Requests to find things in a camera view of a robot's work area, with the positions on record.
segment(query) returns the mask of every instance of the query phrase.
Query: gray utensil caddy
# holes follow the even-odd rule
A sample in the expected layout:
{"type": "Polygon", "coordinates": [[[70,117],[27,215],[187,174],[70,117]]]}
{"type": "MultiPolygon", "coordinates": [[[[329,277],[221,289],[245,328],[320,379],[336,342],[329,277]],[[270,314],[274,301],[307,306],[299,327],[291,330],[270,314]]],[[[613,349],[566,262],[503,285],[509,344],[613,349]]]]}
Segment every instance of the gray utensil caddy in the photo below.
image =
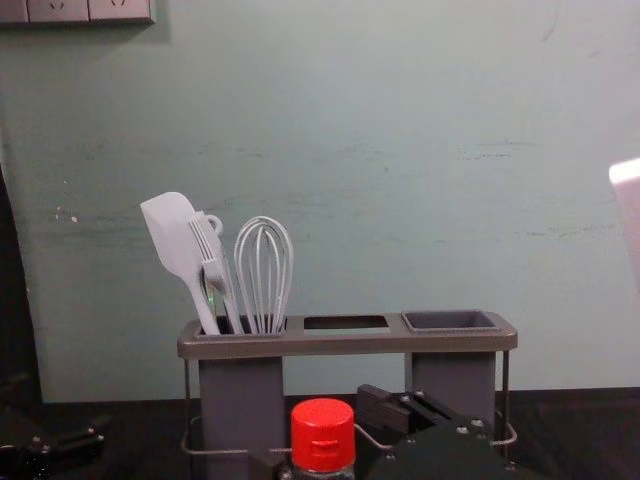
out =
{"type": "Polygon", "coordinates": [[[406,390],[424,390],[459,413],[492,424],[495,359],[502,352],[504,403],[496,436],[506,438],[509,351],[517,343],[513,326],[480,310],[291,316],[279,335],[207,336],[199,322],[190,322],[178,339],[178,356],[185,364],[183,449],[192,458],[206,459],[207,480],[246,480],[244,451],[286,448],[282,357],[298,355],[404,353],[406,390]],[[365,333],[381,327],[384,333],[365,333]],[[318,329],[350,332],[305,333],[318,329]],[[193,360],[199,366],[205,448],[201,452],[191,449],[189,362],[193,360]]]}

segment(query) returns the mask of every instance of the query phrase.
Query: whisk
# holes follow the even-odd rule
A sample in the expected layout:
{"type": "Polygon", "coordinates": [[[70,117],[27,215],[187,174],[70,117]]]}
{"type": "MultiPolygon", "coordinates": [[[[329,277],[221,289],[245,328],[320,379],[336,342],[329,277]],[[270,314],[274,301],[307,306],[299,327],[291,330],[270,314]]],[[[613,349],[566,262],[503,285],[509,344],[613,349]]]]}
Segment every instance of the whisk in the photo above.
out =
{"type": "Polygon", "coordinates": [[[251,333],[280,332],[293,276],[289,233],[272,218],[254,217],[238,233],[233,259],[251,333]]]}

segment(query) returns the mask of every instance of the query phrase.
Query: electrical outlet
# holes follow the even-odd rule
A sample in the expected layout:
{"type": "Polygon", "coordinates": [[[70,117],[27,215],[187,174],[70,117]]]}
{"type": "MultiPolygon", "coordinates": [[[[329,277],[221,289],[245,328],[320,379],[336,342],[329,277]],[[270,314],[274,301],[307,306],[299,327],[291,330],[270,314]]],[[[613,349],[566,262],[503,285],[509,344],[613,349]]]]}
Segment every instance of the electrical outlet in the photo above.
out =
{"type": "Polygon", "coordinates": [[[89,21],[87,0],[28,0],[28,6],[32,23],[89,21]]]}
{"type": "Polygon", "coordinates": [[[0,23],[27,23],[27,0],[0,0],[0,23]]]}
{"type": "Polygon", "coordinates": [[[153,23],[153,7],[153,0],[89,0],[89,18],[153,23]]]}

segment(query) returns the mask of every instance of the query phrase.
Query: red bottle cap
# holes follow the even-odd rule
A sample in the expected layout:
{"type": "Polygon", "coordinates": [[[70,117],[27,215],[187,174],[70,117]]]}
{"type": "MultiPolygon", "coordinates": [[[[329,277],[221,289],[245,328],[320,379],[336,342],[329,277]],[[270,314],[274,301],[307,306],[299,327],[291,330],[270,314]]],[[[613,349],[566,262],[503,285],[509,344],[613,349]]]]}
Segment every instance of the red bottle cap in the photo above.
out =
{"type": "Polygon", "coordinates": [[[356,458],[353,409],[340,400],[315,398],[291,412],[293,464],[314,472],[335,472],[356,458]]]}

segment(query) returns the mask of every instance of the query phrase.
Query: white object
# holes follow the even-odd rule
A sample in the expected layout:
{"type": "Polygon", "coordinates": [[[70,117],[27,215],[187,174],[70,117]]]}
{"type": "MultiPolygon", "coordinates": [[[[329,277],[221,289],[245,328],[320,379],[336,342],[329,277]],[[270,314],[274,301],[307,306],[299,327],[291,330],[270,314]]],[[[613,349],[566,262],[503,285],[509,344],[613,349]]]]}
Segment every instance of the white object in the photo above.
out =
{"type": "Polygon", "coordinates": [[[218,237],[222,233],[222,222],[213,215],[205,216],[203,212],[196,212],[195,216],[189,221],[189,227],[200,248],[205,281],[213,285],[222,294],[227,318],[233,333],[244,333],[242,323],[240,323],[240,315],[238,314],[229,264],[218,237]]]}
{"type": "Polygon", "coordinates": [[[238,233],[233,258],[251,332],[280,332],[293,276],[289,233],[272,218],[252,218],[238,233]]]}
{"type": "Polygon", "coordinates": [[[622,228],[640,286],[640,158],[612,165],[609,180],[616,193],[622,228]]]}
{"type": "Polygon", "coordinates": [[[167,192],[141,203],[140,208],[162,265],[189,288],[205,333],[219,335],[203,289],[200,246],[189,228],[196,213],[191,203],[180,193],[167,192]]]}
{"type": "Polygon", "coordinates": [[[31,23],[88,22],[87,0],[28,0],[31,23]]]}
{"type": "Polygon", "coordinates": [[[94,21],[155,21],[153,0],[89,0],[89,18],[94,21]]]}
{"type": "Polygon", "coordinates": [[[25,23],[28,21],[27,0],[0,0],[0,23],[25,23]]]}

